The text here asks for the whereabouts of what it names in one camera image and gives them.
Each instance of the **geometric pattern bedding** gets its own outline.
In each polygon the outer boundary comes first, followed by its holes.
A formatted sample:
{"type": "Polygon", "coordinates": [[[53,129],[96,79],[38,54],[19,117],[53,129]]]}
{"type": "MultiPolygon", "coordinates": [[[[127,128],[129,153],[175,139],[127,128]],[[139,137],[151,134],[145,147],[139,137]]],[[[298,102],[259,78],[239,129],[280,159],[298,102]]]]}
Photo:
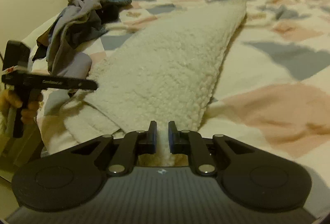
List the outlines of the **geometric pattern bedding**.
{"type": "MultiPolygon", "coordinates": [[[[79,49],[94,65],[158,18],[221,1],[132,0],[108,33],[79,49]]],[[[32,70],[47,73],[46,61],[32,70]]],[[[58,113],[65,99],[52,89],[44,97],[37,123],[48,151],[76,145],[58,113]]],[[[330,209],[330,0],[247,0],[199,132],[304,165],[313,178],[306,208],[315,216],[330,209]]]]}

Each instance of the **purple-gray cloth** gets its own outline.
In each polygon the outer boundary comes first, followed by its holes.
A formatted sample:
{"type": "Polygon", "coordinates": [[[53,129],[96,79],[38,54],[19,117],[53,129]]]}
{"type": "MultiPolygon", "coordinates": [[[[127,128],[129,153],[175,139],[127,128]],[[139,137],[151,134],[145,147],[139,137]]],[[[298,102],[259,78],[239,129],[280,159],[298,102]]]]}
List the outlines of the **purple-gray cloth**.
{"type": "Polygon", "coordinates": [[[75,49],[107,30],[103,23],[118,18],[119,7],[132,0],[68,0],[68,6],[53,23],[46,60],[51,75],[86,78],[91,59],[75,49]]]}

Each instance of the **fluffy white fabric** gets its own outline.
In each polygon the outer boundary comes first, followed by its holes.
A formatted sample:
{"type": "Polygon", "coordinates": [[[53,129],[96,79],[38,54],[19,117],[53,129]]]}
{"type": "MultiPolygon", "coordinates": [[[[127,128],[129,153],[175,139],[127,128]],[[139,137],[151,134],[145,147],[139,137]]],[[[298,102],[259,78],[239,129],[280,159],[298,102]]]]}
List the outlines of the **fluffy white fabric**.
{"type": "Polygon", "coordinates": [[[91,72],[97,91],[80,91],[64,106],[67,129],[85,141],[119,127],[126,133],[147,130],[155,120],[157,154],[144,164],[174,165],[168,122],[174,120],[179,130],[198,129],[226,47],[245,13],[243,0],[222,2],[160,19],[141,30],[91,72]]]}

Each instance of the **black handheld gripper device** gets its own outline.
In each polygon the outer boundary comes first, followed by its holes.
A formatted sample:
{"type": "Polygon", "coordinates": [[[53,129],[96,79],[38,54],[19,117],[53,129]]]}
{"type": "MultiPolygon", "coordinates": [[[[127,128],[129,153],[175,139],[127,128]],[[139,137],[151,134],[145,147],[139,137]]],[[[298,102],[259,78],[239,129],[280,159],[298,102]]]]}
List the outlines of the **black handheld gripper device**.
{"type": "Polygon", "coordinates": [[[24,133],[24,124],[20,120],[22,109],[27,108],[30,101],[37,100],[41,90],[47,88],[96,90],[98,87],[92,80],[30,73],[27,71],[29,56],[30,48],[22,42],[7,42],[2,68],[4,74],[1,80],[4,84],[14,86],[15,93],[23,102],[21,108],[9,109],[6,135],[14,138],[21,138],[24,133]]]}
{"type": "Polygon", "coordinates": [[[157,124],[121,139],[103,135],[22,166],[9,224],[312,224],[303,206],[309,173],[297,163],[225,135],[177,130],[173,154],[189,166],[142,167],[156,152],[157,124]]]}

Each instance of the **bedspread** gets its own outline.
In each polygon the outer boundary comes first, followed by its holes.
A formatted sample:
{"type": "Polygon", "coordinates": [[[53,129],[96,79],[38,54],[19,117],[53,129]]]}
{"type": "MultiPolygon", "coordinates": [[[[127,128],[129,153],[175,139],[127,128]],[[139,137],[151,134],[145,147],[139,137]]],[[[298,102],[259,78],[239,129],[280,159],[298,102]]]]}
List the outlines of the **bedspread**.
{"type": "MultiPolygon", "coordinates": [[[[223,0],[132,0],[101,38],[82,44],[93,65],[161,17],[223,0]]],[[[33,71],[46,72],[45,60],[33,71]]],[[[330,205],[330,0],[247,0],[199,132],[215,133],[294,160],[313,180],[306,208],[330,205]]],[[[78,143],[65,129],[61,90],[45,91],[37,122],[50,153],[78,143]]]]}

